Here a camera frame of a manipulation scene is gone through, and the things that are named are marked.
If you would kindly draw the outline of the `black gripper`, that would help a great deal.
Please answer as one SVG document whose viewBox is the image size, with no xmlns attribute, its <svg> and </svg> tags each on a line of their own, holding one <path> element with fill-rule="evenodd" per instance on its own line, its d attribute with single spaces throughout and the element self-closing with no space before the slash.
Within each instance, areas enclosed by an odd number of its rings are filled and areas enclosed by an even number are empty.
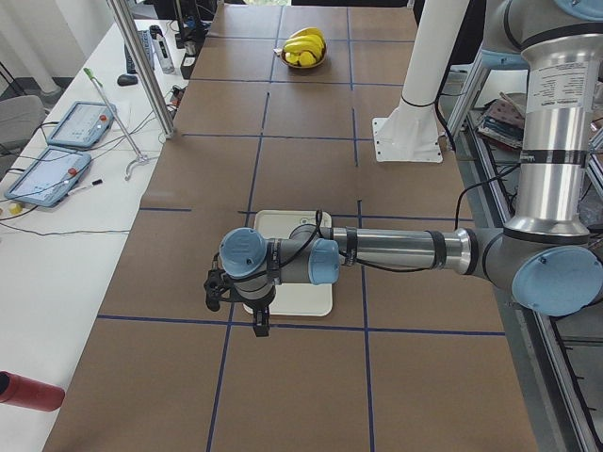
<svg viewBox="0 0 603 452">
<path fill-rule="evenodd" d="M 265 301 L 252 302 L 249 307 L 253 312 L 253 331 L 256 337 L 265 336 L 265 328 L 269 326 L 269 303 Z"/>
</svg>

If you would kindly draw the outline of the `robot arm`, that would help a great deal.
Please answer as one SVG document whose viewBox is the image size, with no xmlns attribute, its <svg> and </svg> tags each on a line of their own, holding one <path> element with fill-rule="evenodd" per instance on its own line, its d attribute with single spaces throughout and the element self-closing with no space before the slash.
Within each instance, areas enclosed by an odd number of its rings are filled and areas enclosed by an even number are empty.
<svg viewBox="0 0 603 452">
<path fill-rule="evenodd" d="M 342 266 L 396 273 L 451 269 L 509 292 L 550 316 L 572 314 L 602 291 L 602 265 L 588 249 L 579 195 L 602 59 L 598 1 L 490 1 L 483 50 L 529 68 L 519 196 L 499 229 L 392 231 L 297 227 L 286 239 L 238 228 L 221 241 L 204 283 L 205 302 L 242 303 L 257 336 L 269 332 L 280 283 L 334 283 Z"/>
</svg>

